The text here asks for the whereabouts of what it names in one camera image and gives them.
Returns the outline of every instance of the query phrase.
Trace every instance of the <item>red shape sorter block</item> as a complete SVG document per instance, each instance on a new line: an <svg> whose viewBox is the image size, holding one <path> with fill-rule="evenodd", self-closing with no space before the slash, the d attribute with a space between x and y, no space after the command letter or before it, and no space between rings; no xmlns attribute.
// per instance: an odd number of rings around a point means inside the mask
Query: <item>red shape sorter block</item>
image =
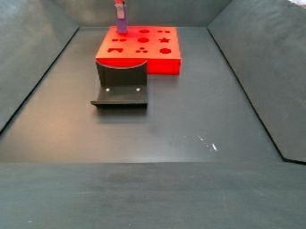
<svg viewBox="0 0 306 229"><path fill-rule="evenodd" d="M178 75L180 50L175 27L130 26L126 34L112 26L96 54L96 61L112 67L131 67L147 61L148 74Z"/></svg>

